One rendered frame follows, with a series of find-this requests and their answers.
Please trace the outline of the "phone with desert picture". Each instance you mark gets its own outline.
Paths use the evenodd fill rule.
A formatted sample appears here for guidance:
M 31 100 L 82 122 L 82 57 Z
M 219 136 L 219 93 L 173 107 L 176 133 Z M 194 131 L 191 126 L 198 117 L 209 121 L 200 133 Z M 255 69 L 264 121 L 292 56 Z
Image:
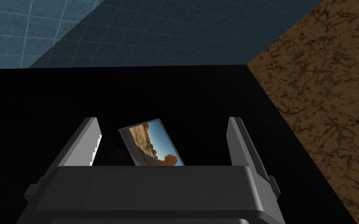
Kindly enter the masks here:
M 183 166 L 160 119 L 119 129 L 136 166 Z

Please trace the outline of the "black table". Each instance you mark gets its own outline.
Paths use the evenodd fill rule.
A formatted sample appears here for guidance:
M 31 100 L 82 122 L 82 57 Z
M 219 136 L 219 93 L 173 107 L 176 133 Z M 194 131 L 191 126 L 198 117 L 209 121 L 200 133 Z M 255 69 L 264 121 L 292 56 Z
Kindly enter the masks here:
M 161 119 L 186 165 L 230 165 L 228 118 L 241 117 L 281 196 L 286 224 L 356 224 L 245 65 L 0 70 L 0 224 L 86 117 L 102 139 L 97 166 L 131 166 L 118 130 Z

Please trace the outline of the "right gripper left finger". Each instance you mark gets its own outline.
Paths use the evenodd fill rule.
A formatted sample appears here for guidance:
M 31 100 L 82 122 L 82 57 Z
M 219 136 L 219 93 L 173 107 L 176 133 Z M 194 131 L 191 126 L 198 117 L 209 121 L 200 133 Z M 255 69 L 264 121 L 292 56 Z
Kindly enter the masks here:
M 74 141 L 63 150 L 63 157 L 57 166 L 92 166 L 102 139 L 102 133 L 95 117 L 87 117 L 85 124 L 74 134 Z

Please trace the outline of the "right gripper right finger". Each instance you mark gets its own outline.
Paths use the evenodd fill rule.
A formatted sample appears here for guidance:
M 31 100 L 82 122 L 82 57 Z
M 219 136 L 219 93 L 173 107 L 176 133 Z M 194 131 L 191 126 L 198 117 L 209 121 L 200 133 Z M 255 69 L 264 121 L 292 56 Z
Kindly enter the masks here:
M 233 166 L 248 166 L 269 180 L 265 167 L 240 117 L 229 117 L 226 139 Z

